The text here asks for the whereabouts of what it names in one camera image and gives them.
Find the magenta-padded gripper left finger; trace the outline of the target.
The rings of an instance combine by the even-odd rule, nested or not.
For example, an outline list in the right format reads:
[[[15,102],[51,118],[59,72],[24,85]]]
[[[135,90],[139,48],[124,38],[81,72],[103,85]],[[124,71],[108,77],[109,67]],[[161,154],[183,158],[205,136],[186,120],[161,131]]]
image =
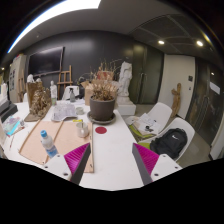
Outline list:
[[[78,185],[82,179],[91,153],[89,143],[79,146],[65,155],[57,154],[42,169]]]

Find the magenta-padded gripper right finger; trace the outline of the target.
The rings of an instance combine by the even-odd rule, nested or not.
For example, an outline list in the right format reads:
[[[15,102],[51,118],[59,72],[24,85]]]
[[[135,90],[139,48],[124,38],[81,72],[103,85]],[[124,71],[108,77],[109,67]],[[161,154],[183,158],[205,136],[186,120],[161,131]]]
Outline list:
[[[134,143],[132,153],[135,158],[143,185],[147,185],[182,169],[167,154],[155,152]]]

